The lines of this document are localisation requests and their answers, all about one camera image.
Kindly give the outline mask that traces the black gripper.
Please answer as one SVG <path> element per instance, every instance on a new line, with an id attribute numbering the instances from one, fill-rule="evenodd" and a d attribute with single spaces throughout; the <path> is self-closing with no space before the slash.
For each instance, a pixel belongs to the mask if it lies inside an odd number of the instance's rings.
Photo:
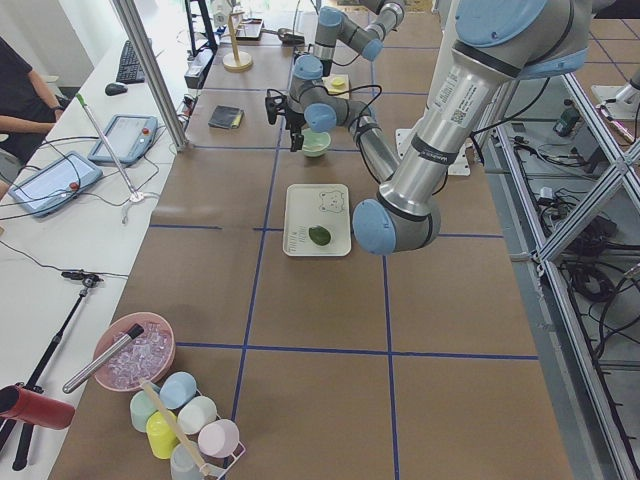
<path id="1" fill-rule="evenodd" d="M 289 97 L 279 90 L 269 88 L 266 90 L 264 105 L 267 115 L 267 121 L 270 125 L 274 125 L 279 116 L 285 119 L 285 129 L 291 132 L 291 152 L 296 152 L 304 145 L 304 135 L 301 131 L 305 125 L 304 115 L 296 111 Z"/>
<path id="2" fill-rule="evenodd" d="M 293 50 L 293 58 L 294 60 L 297 60 L 300 57 L 303 57 L 305 55 L 312 55 L 313 54 L 313 45 L 306 45 L 303 48 L 298 48 L 295 47 Z"/>

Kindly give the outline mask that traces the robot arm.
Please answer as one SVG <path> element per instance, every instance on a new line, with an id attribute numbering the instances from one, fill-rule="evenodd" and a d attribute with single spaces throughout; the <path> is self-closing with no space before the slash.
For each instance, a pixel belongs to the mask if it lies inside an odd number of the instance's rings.
<path id="1" fill-rule="evenodd" d="M 422 248 L 438 235 L 434 192 L 501 85 L 583 65 L 592 5 L 576 0 L 461 2 L 454 14 L 451 68 L 403 154 L 386 142 L 366 104 L 333 96 L 323 83 L 338 43 L 374 60 L 405 16 L 401 1 L 370 1 L 367 8 L 375 19 L 364 27 L 338 9 L 322 8 L 313 49 L 296 59 L 289 91 L 268 94 L 265 108 L 270 120 L 285 118 L 293 150 L 302 147 L 304 127 L 350 131 L 379 184 L 374 198 L 356 206 L 353 231 L 364 250 L 388 255 Z"/>
<path id="2" fill-rule="evenodd" d="M 312 51 L 296 59 L 294 80 L 319 80 L 331 73 L 337 41 L 358 56 L 373 62 L 383 49 L 388 34 L 404 20 L 404 1 L 363 1 L 376 14 L 366 27 L 360 27 L 345 12 L 330 6 L 319 10 Z"/>

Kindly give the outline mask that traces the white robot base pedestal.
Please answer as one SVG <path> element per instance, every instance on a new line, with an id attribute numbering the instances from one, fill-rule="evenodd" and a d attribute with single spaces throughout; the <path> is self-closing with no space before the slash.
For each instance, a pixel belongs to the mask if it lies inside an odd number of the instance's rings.
<path id="1" fill-rule="evenodd" d="M 437 113 L 437 110 L 434 109 L 437 94 L 445 84 L 453 66 L 452 47 L 457 39 L 455 13 L 459 6 L 459 1 L 437 1 L 437 4 L 436 10 L 440 14 L 443 38 L 423 116 L 416 121 L 411 129 L 397 129 L 395 131 L 396 150 L 400 158 L 405 156 L 408 148 L 411 146 L 411 139 L 415 133 L 419 133 L 423 141 L 429 146 L 435 147 L 437 150 L 442 150 L 442 148 L 437 145 L 437 141 L 444 138 L 445 132 L 424 133 L 423 123 L 433 116 L 433 112 Z"/>

